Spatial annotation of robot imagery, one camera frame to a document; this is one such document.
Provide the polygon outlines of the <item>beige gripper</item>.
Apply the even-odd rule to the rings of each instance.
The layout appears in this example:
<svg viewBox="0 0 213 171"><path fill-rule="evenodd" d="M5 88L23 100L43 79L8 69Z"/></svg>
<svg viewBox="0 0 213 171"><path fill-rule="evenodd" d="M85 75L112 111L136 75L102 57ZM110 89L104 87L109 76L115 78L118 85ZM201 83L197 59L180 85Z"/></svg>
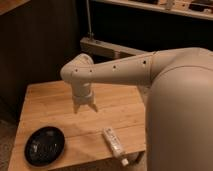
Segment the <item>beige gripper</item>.
<svg viewBox="0 0 213 171"><path fill-rule="evenodd" d="M98 108L94 102L94 93L90 83L76 83L72 85L72 98L75 104L73 106L74 113L77 114L80 105L89 104L89 107L95 112L98 112Z"/></svg>

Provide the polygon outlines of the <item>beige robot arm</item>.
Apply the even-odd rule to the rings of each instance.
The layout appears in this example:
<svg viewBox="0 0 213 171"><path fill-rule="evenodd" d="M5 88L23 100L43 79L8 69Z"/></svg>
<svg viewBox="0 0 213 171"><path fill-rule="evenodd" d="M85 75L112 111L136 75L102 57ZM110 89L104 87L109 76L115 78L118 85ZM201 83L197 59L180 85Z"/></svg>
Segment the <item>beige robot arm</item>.
<svg viewBox="0 0 213 171"><path fill-rule="evenodd" d="M147 86L147 171L213 171L213 51L160 50L99 64L82 53L60 75L77 106L93 102L93 83Z"/></svg>

